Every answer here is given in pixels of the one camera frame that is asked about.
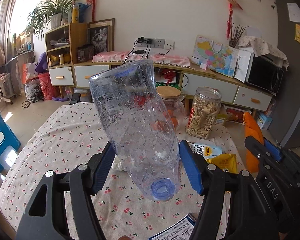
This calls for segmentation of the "orange peel piece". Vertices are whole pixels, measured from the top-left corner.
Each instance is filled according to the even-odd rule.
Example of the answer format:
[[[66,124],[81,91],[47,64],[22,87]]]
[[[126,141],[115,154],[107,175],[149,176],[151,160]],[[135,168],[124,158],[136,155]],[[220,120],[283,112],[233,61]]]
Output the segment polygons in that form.
[[[243,114],[244,132],[245,132],[245,147],[246,153],[246,168],[250,173],[259,171],[259,159],[253,154],[255,146],[264,145],[264,138],[257,122],[249,112]]]

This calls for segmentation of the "yellow snack wrapper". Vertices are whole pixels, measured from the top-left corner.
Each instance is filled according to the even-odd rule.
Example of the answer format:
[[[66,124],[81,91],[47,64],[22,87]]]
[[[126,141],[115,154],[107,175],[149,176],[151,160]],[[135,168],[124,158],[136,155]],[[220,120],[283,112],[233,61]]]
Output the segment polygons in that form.
[[[238,173],[237,158],[235,154],[225,153],[206,160],[208,164],[214,164],[221,170],[230,173]]]

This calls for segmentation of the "clear plastic water bottle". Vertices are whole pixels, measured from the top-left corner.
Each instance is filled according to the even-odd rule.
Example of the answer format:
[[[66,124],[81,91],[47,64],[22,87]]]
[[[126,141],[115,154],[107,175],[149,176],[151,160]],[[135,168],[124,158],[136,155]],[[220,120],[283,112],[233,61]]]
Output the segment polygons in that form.
[[[155,86],[151,60],[138,60],[89,78],[93,102],[122,168],[151,200],[179,190],[179,143]]]

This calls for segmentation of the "red picture gift box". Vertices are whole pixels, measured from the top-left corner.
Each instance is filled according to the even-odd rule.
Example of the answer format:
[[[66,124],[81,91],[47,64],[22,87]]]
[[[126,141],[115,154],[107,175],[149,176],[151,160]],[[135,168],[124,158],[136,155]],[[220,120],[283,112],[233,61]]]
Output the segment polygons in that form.
[[[225,109],[225,111],[228,115],[228,121],[236,122],[239,124],[244,123],[244,120],[243,120],[244,113],[250,113],[250,114],[253,113],[249,109],[238,108],[238,107],[234,107],[234,106],[223,105],[223,108]]]

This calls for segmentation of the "light blue milk carton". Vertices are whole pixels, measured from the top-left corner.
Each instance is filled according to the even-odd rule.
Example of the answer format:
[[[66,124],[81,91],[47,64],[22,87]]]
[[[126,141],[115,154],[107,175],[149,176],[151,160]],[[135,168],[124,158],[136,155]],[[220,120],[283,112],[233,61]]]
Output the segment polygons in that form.
[[[205,159],[212,159],[223,153],[222,148],[219,146],[201,143],[190,143],[190,148],[194,153],[202,155]]]

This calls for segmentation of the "blue cardboard box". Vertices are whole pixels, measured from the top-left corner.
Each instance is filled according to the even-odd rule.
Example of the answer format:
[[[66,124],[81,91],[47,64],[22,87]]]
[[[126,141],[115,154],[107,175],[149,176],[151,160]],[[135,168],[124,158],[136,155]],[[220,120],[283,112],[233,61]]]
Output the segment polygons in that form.
[[[187,216],[164,231],[149,237],[148,240],[189,240],[195,225],[196,219],[188,213]]]

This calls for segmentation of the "black microwave oven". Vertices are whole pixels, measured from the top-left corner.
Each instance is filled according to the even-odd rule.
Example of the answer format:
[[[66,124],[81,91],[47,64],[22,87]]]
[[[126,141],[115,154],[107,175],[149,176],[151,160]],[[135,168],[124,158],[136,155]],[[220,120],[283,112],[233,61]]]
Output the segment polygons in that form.
[[[276,95],[283,79],[283,69],[263,56],[254,56],[250,62],[245,82]]]

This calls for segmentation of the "floral cherry tablecloth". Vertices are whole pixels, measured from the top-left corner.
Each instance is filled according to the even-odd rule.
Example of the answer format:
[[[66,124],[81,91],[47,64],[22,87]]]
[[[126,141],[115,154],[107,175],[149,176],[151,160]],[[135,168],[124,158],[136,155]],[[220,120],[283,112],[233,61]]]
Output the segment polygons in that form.
[[[92,103],[62,106],[34,133],[19,153],[0,188],[0,211],[17,229],[25,207],[44,173],[64,173],[100,153],[108,138]],[[92,197],[107,239],[123,235],[148,239],[188,214],[198,216],[203,198],[181,173],[179,192],[169,201],[153,201],[125,171],[111,170],[103,189]]]

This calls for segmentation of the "orange tangerine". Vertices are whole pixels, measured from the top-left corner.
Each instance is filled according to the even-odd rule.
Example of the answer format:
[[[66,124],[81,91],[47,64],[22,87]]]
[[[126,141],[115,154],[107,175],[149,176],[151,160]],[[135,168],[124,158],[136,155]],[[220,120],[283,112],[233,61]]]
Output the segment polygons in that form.
[[[171,121],[173,123],[174,130],[176,131],[179,125],[178,120],[175,117],[171,117]]]

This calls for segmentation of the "floral cloth on microwave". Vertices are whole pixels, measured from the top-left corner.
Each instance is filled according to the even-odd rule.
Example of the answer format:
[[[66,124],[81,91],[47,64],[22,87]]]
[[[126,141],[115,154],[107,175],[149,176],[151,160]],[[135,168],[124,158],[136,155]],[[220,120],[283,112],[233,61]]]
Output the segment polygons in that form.
[[[272,55],[278,59],[281,59],[283,61],[282,64],[286,69],[289,67],[289,62],[286,55],[281,50],[279,50],[275,46],[272,46],[262,38],[243,35],[239,39],[238,47],[251,47],[255,56]]]

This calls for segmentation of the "colourful map board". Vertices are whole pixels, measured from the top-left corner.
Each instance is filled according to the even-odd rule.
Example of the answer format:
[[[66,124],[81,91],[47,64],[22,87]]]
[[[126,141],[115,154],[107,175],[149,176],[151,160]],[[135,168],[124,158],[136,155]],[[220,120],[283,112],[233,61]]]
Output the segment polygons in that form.
[[[238,49],[197,35],[191,62],[198,66],[205,65],[214,72],[234,78],[237,58]]]

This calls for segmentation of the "white wooden tv cabinet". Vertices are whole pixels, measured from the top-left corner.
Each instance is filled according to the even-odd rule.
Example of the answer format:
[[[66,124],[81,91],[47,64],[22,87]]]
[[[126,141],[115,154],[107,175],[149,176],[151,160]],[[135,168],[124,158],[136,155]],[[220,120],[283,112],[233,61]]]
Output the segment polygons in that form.
[[[83,62],[78,64],[63,64],[49,68],[53,86],[68,86],[88,88],[89,78],[111,68],[121,65],[121,62]],[[272,95],[245,83],[215,73],[203,70],[195,64],[189,68],[168,64],[153,64],[155,81],[158,85],[177,85],[188,100],[192,99],[198,87],[209,87],[218,90],[222,102],[237,107],[266,111]]]

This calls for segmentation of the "white paper note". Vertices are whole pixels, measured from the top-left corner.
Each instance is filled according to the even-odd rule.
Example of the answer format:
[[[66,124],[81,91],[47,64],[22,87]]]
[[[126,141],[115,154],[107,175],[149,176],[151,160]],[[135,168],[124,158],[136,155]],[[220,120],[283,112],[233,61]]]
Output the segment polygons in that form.
[[[291,22],[300,23],[300,8],[296,3],[287,3],[289,20]]]

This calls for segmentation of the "red hanging decoration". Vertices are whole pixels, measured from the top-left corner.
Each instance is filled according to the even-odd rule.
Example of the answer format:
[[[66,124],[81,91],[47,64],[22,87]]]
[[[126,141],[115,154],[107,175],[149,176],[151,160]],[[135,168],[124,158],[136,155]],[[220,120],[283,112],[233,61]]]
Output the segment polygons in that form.
[[[231,32],[232,32],[232,15],[234,8],[243,9],[237,0],[227,0],[229,3],[229,17],[227,20],[227,30],[226,30],[226,38],[230,40]]]

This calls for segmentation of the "wall power socket strip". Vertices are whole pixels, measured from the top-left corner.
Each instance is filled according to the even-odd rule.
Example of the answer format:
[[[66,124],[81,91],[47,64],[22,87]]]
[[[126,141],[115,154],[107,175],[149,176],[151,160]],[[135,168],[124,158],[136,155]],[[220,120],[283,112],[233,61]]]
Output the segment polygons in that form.
[[[173,50],[174,49],[174,41],[160,39],[160,38],[141,37],[141,38],[137,38],[136,46],[137,47],[151,47],[151,48],[158,48],[158,49]]]

